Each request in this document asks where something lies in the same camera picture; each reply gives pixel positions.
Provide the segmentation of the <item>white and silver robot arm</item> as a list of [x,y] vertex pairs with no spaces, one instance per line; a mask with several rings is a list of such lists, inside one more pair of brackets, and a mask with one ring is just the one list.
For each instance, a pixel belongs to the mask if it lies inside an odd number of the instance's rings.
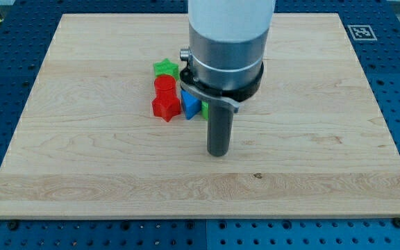
[[232,113],[258,90],[274,0],[189,0],[181,87]]

